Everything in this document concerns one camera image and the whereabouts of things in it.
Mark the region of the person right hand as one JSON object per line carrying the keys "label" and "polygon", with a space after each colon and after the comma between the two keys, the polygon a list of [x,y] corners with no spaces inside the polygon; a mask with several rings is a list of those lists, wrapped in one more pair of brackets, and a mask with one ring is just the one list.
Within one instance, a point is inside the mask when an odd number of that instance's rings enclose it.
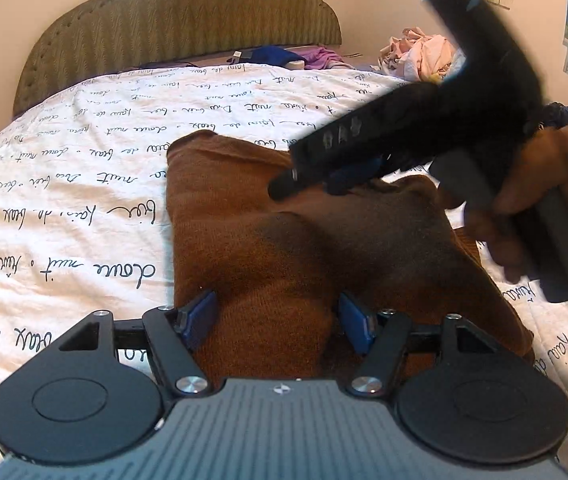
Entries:
{"label": "person right hand", "polygon": [[556,188],[568,203],[568,126],[543,129],[524,145],[488,211],[464,209],[467,233],[487,244],[510,283],[525,275],[524,248],[498,221],[534,206]]}

